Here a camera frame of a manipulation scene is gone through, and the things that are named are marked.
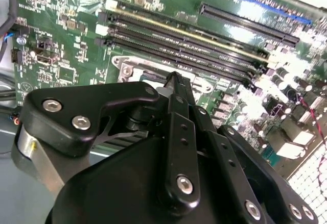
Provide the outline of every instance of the black ram slot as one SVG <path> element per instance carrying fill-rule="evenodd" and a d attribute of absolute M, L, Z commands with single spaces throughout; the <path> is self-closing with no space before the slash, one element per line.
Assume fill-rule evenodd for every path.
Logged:
<path fill-rule="evenodd" d="M 117 44 L 118 46 L 126 47 L 136 53 L 145 54 L 150 58 L 155 58 L 163 61 L 171 61 L 172 64 L 174 64 L 174 66 L 176 67 L 178 64 L 181 64 L 185 67 L 192 68 L 196 72 L 207 73 L 213 76 L 214 79 L 224 78 L 239 84 L 243 84 L 245 87 L 248 87 L 250 85 L 250 82 L 247 79 L 243 79 L 228 73 L 224 73 L 211 67 L 206 67 L 197 63 L 193 63 L 188 60 L 184 60 L 182 58 L 173 57 L 169 54 L 162 53 L 158 50 L 152 49 L 148 46 L 141 45 L 139 43 L 132 43 L 123 39 L 113 38 L 111 40 L 111 44 Z"/>
<path fill-rule="evenodd" d="M 204 29 L 204 28 L 199 27 L 199 26 L 187 24 L 187 23 L 185 23 L 183 21 L 174 19 L 173 17 L 170 17 L 170 16 L 162 15 L 162 14 L 160 14 L 158 12 L 152 12 L 152 11 L 146 10 L 144 8 L 141 8 L 141 7 L 126 3 L 126 2 L 122 2 L 122 1 L 118 1 L 118 2 L 119 2 L 118 5 L 121 8 L 130 9 L 133 12 L 138 13 L 141 16 L 145 16 L 146 18 L 150 18 L 150 19 L 153 19 L 155 21 L 162 22 L 164 24 L 172 23 L 174 25 L 183 26 L 184 30 L 190 30 L 190 32 L 193 32 L 193 33 L 196 33 L 196 34 L 198 34 L 198 32 L 202 32 L 203 34 L 201 33 L 200 34 L 201 36 L 205 36 L 205 37 L 210 36 L 210 39 L 214 39 L 217 42 L 224 43 L 224 44 L 231 45 L 231 46 L 235 46 L 235 47 L 237 47 L 239 49 L 242 49 L 242 50 L 244 50 L 246 52 L 257 54 L 258 56 L 263 57 L 263 58 L 268 58 L 269 57 L 269 53 L 267 51 L 265 51 L 264 49 L 259 49 L 259 48 L 255 47 L 255 46 L 250 45 L 250 44 L 243 43 L 243 42 L 240 42 L 238 40 L 229 38 L 227 36 L 223 36 L 223 35 L 220 35 L 218 33 L 211 32 L 210 30 Z"/>
<path fill-rule="evenodd" d="M 124 39 L 129 39 L 133 42 L 136 41 L 137 43 L 139 43 L 142 41 L 145 44 L 152 45 L 152 48 L 154 48 L 162 53 L 169 54 L 169 55 L 172 55 L 177 58 L 182 58 L 182 59 L 188 60 L 190 62 L 194 62 L 194 63 L 200 64 L 200 65 L 203 65 L 206 67 L 210 67 L 210 68 L 213 68 L 213 69 L 216 69 L 216 70 L 219 70 L 219 71 L 222 71 L 222 72 L 234 75 L 234 76 L 238 76 L 240 78 L 250 80 L 250 78 L 248 77 L 248 74 L 246 72 L 239 72 L 237 70 L 232 70 L 232 69 L 230 69 L 228 67 L 224 67 L 223 65 L 220 65 L 216 62 L 213 62 L 213 61 L 210 61 L 210 60 L 207 60 L 204 58 L 194 57 L 193 55 L 187 55 L 187 54 L 183 53 L 183 51 L 179 51 L 179 48 L 175 49 L 175 48 L 171 48 L 170 46 L 162 46 L 161 43 L 159 44 L 159 46 L 154 47 L 153 42 L 151 40 L 146 39 L 142 36 L 136 37 L 134 35 L 133 38 L 131 38 L 131 36 L 129 34 L 122 34 L 120 32 L 117 32 L 115 35 L 115 37 L 117 37 L 117 38 L 119 38 L 120 36 L 122 36 Z"/>
<path fill-rule="evenodd" d="M 158 44 L 160 46 L 165 46 L 165 47 L 174 49 L 175 51 L 177 51 L 177 52 L 179 52 L 181 54 L 186 53 L 188 55 L 192 55 L 194 57 L 205 60 L 207 63 L 210 63 L 213 66 L 216 66 L 216 65 L 225 66 L 226 68 L 230 68 L 232 70 L 235 70 L 236 72 L 242 73 L 243 75 L 248 75 L 250 73 L 253 76 L 253 75 L 257 74 L 257 72 L 255 70 L 251 69 L 251 68 L 246 68 L 246 67 L 238 66 L 236 64 L 229 63 L 229 62 L 226 62 L 226 61 L 221 61 L 221 60 L 219 60 L 219 59 L 217 59 L 215 57 L 208 56 L 208 55 L 205 55 L 205 54 L 202 54 L 202 53 L 198 53 L 198 52 L 193 51 L 193 50 L 185 49 L 184 47 L 180 47 L 178 45 L 175 45 L 175 44 L 172 44 L 172 43 L 169 43 L 169 42 L 164 42 L 163 40 L 156 39 L 154 37 L 151 37 L 151 36 L 148 36 L 148 35 L 145 35 L 145 34 L 142 34 L 142 33 L 134 32 L 134 31 L 129 30 L 129 29 L 117 27 L 116 28 L 116 33 L 118 33 L 118 34 L 122 33 L 122 34 L 126 35 L 126 37 L 135 37 L 135 38 L 137 38 L 137 39 L 139 39 L 141 41 L 148 42 L 150 44 L 155 43 L 155 44 Z"/>
<path fill-rule="evenodd" d="M 190 44 L 193 45 L 195 47 L 198 47 L 199 49 L 203 49 L 203 50 L 207 50 L 210 52 L 215 53 L 216 55 L 220 55 L 223 56 L 225 58 L 231 58 L 232 60 L 234 60 L 235 62 L 239 62 L 242 63 L 244 65 L 254 65 L 255 68 L 259 68 L 261 65 L 261 62 L 258 62 L 252 58 L 246 57 L 246 56 L 242 56 L 240 54 L 237 53 L 233 53 L 231 51 L 228 51 L 226 49 L 214 46 L 214 45 L 210 45 L 208 43 L 204 44 L 202 41 L 197 40 L 197 39 L 191 39 L 189 37 L 185 37 L 184 35 L 172 32 L 172 31 L 167 31 L 166 29 L 162 29 L 158 26 L 152 26 L 148 23 L 136 20 L 136 19 L 132 19 L 126 16 L 119 16 L 119 20 L 117 20 L 117 22 L 125 24 L 130 26 L 135 25 L 137 27 L 141 27 L 147 30 L 151 30 L 153 33 L 157 33 L 158 35 L 161 35 L 163 37 L 166 38 L 171 38 L 173 40 L 178 40 L 181 42 L 184 42 L 185 44 Z"/>
<path fill-rule="evenodd" d="M 244 17 L 240 17 L 232 13 L 220 10 L 204 3 L 202 3 L 200 6 L 200 14 L 231 26 L 246 29 L 248 31 L 270 38 L 277 42 L 289 45 L 291 47 L 295 47 L 296 44 L 300 42 L 299 38 L 294 37 L 290 34 L 283 33 L 279 30 L 248 20 Z"/>

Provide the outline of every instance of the red wire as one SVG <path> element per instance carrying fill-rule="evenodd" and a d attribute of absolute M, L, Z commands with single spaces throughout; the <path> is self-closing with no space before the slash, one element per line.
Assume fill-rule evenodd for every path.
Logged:
<path fill-rule="evenodd" d="M 319 162 L 319 165 L 318 165 L 318 177 L 317 177 L 317 180 L 318 180 L 318 184 L 319 184 L 319 188 L 320 188 L 320 193 L 321 195 L 325 198 L 325 201 L 327 201 L 327 196 L 324 195 L 324 192 L 322 190 L 322 181 L 321 181 L 321 176 L 322 176 L 322 166 L 323 164 L 327 161 L 327 158 L 326 158 L 326 154 L 327 154 L 327 143 L 326 143 L 326 140 L 325 140 L 325 136 L 322 132 L 322 129 L 321 129 L 321 126 L 320 124 L 318 123 L 317 121 L 317 117 L 315 115 L 315 111 L 309 107 L 309 105 L 303 100 L 303 98 L 301 98 L 300 102 L 307 108 L 310 110 L 310 113 L 311 113 L 311 117 L 313 118 L 313 120 L 316 122 L 316 127 L 318 129 L 318 132 L 319 132 L 319 135 L 321 136 L 322 138 L 322 142 L 325 146 L 325 150 L 321 156 L 321 159 L 320 159 L 320 162 Z"/>

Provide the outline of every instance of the green circuit board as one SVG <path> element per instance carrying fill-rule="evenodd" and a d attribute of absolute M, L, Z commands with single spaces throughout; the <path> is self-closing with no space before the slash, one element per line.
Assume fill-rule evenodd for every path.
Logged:
<path fill-rule="evenodd" d="M 230 113 L 225 113 L 224 118 L 224 121 L 231 121 L 238 101 L 245 99 L 250 93 L 243 88 L 240 82 L 224 76 L 213 75 L 209 71 L 200 72 L 195 68 L 183 65 L 183 63 L 167 62 L 154 55 L 146 55 L 124 46 L 97 44 L 96 40 L 105 39 L 106 35 L 110 35 L 110 29 L 122 28 L 120 23 L 110 22 L 110 20 L 100 22 L 101 14 L 115 14 L 115 7 L 110 9 L 110 4 L 115 3 L 118 3 L 119 10 L 131 14 L 140 15 L 139 13 L 142 13 L 140 10 L 135 10 L 136 8 L 144 10 L 147 14 L 151 12 L 161 14 L 162 19 L 159 19 L 160 15 L 155 15 L 153 20 L 160 24 L 167 23 L 175 29 L 186 31 L 192 35 L 199 34 L 198 29 L 203 29 L 217 33 L 222 38 L 234 40 L 235 46 L 239 46 L 239 43 L 252 46 L 250 54 L 254 59 L 253 52 L 257 50 L 269 53 L 269 56 L 266 57 L 258 55 L 257 61 L 268 63 L 268 67 L 271 69 L 288 68 L 288 70 L 294 71 L 294 75 L 309 82 L 327 78 L 325 72 L 327 68 L 325 63 L 327 58 L 327 53 L 325 53 L 327 19 L 325 13 L 294 0 L 18 0 L 18 2 L 16 23 L 28 29 L 21 35 L 26 43 L 22 45 L 19 40 L 14 43 L 13 61 L 15 62 L 18 105 L 22 105 L 27 93 L 34 89 L 122 81 L 120 80 L 121 70 L 113 64 L 113 59 L 115 57 L 136 57 L 140 60 L 149 60 L 156 65 L 163 64 L 176 70 L 185 71 L 191 75 L 196 74 L 198 79 L 211 87 L 210 92 L 194 90 L 197 104 L 206 108 L 211 115 L 217 108 L 217 103 L 223 99 L 224 94 L 228 93 L 234 96 L 235 102 L 231 106 Z M 207 17 L 201 13 L 203 4 L 262 24 L 298 38 L 299 41 L 292 46 L 292 44 L 278 42 L 275 38 L 259 33 L 260 28 L 252 31 L 228 21 Z M 133 31 L 135 34 L 154 37 L 145 28 L 127 25 L 123 26 L 123 29 Z M 201 36 L 210 39 L 208 35 L 201 34 Z M 126 39 L 122 38 L 119 33 L 113 33 L 111 37 L 126 42 Z M 136 43 L 135 40 L 128 39 L 128 43 L 131 42 Z M 47 47 L 42 47 L 43 49 L 40 50 L 41 43 L 46 43 Z M 156 45 L 150 43 L 145 46 L 154 50 L 157 48 Z M 237 49 L 239 52 L 247 52 L 239 47 Z M 239 69 L 244 68 L 242 63 L 238 65 Z M 213 69 L 220 70 L 219 67 L 210 66 L 208 68 L 208 70 Z M 238 75 L 226 67 L 220 71 Z M 246 71 L 241 71 L 239 75 L 242 76 L 246 73 Z M 251 78 L 259 80 L 261 77 L 260 74 L 255 74 Z M 255 100 L 262 102 L 268 93 L 269 89 L 263 90 L 263 95 Z M 254 120 L 263 122 L 261 118 L 249 116 L 244 125 L 248 126 Z M 272 128 L 280 122 L 278 118 L 269 121 L 270 124 L 267 128 Z M 244 133 L 250 143 L 259 149 L 255 137 L 248 131 Z"/>

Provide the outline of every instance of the electrolytic capacitor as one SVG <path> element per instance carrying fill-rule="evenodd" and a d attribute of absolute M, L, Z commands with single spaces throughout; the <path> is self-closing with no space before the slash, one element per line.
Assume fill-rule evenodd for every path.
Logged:
<path fill-rule="evenodd" d="M 299 86 L 301 86 L 305 91 L 311 91 L 312 90 L 312 85 L 310 85 L 307 81 L 299 78 L 299 77 L 295 77 L 294 81 L 296 83 L 299 84 Z"/>
<path fill-rule="evenodd" d="M 287 87 L 287 83 L 276 75 L 272 77 L 272 81 L 278 87 L 279 90 L 285 90 Z"/>
<path fill-rule="evenodd" d="M 264 131 L 262 130 L 262 128 L 261 128 L 260 125 L 258 125 L 257 123 L 255 123 L 255 124 L 253 125 L 253 128 L 254 128 L 254 130 L 257 132 L 257 134 L 258 134 L 259 136 L 263 136 Z"/>
<path fill-rule="evenodd" d="M 240 103 L 240 109 L 241 109 L 242 113 L 249 112 L 249 106 L 245 102 Z"/>
<path fill-rule="evenodd" d="M 258 143 L 259 143 L 260 147 L 263 149 L 265 149 L 267 147 L 267 143 L 264 139 L 262 139 L 262 137 L 258 137 Z"/>
<path fill-rule="evenodd" d="M 290 82 L 293 80 L 293 75 L 291 75 L 282 67 L 277 70 L 277 74 L 281 76 L 286 82 Z"/>

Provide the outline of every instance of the silver screw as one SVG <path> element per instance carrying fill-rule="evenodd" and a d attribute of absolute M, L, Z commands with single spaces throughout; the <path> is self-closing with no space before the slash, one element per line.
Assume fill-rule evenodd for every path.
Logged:
<path fill-rule="evenodd" d="M 72 125 L 78 130 L 86 131 L 91 127 L 91 122 L 87 117 L 76 116 L 72 120 Z"/>
<path fill-rule="evenodd" d="M 203 115 L 206 114 L 206 111 L 205 111 L 203 108 L 199 108 L 199 111 L 200 111 L 200 113 L 202 113 Z"/>
<path fill-rule="evenodd" d="M 42 105 L 46 111 L 52 113 L 59 112 L 62 109 L 61 103 L 52 99 L 45 100 Z"/>
<path fill-rule="evenodd" d="M 19 36 L 19 37 L 17 37 L 16 42 L 19 45 L 26 45 L 27 39 L 23 36 Z"/>
<path fill-rule="evenodd" d="M 192 182 L 186 177 L 178 177 L 177 186 L 185 194 L 191 194 L 193 192 Z"/>
<path fill-rule="evenodd" d="M 235 135 L 234 131 L 231 128 L 227 128 L 227 131 L 229 132 L 229 134 Z"/>
<path fill-rule="evenodd" d="M 252 203 L 250 200 L 247 200 L 245 202 L 245 207 L 247 212 L 249 212 L 249 214 L 255 219 L 255 220 L 260 220 L 261 219 L 261 214 L 260 211 L 258 209 L 258 207 Z"/>
<path fill-rule="evenodd" d="M 183 98 L 181 98 L 180 96 L 177 96 L 176 100 L 178 100 L 180 103 L 184 103 Z"/>
<path fill-rule="evenodd" d="M 154 95 L 154 91 L 153 91 L 153 89 L 151 89 L 150 87 L 145 88 L 145 91 L 146 91 L 147 93 L 149 93 L 150 95 Z"/>
<path fill-rule="evenodd" d="M 130 69 L 129 67 L 125 67 L 125 68 L 123 69 L 123 74 L 124 74 L 125 76 L 130 76 L 130 75 L 132 74 L 132 71 L 131 71 L 131 69 Z"/>
<path fill-rule="evenodd" d="M 296 218 L 298 218 L 299 220 L 301 220 L 302 219 L 301 212 L 299 212 L 299 210 L 294 205 L 292 205 L 292 204 L 290 204 L 289 207 L 290 207 L 290 210 L 291 210 L 292 214 Z"/>
<path fill-rule="evenodd" d="M 306 216 L 310 219 L 313 220 L 315 217 L 313 216 L 313 214 L 311 213 L 311 211 L 305 207 L 304 205 L 302 205 L 302 209 L 305 212 Z"/>

